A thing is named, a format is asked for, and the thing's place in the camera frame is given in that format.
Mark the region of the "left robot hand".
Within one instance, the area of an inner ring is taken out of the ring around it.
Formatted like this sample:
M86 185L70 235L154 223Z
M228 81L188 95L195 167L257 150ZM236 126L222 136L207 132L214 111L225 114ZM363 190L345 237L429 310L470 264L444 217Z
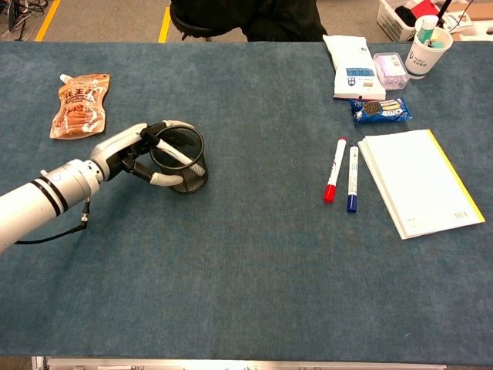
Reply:
M111 180L124 170L156 186L171 187L181 184L184 181L183 175L157 173L136 161L139 156L157 149L178 163L188 166L197 175L203 176L206 173L203 166L181 153L175 144L158 137L160 130L170 127L193 128L192 125L178 120L164 120L154 125L138 123L96 145L90 160L100 168L104 181Z

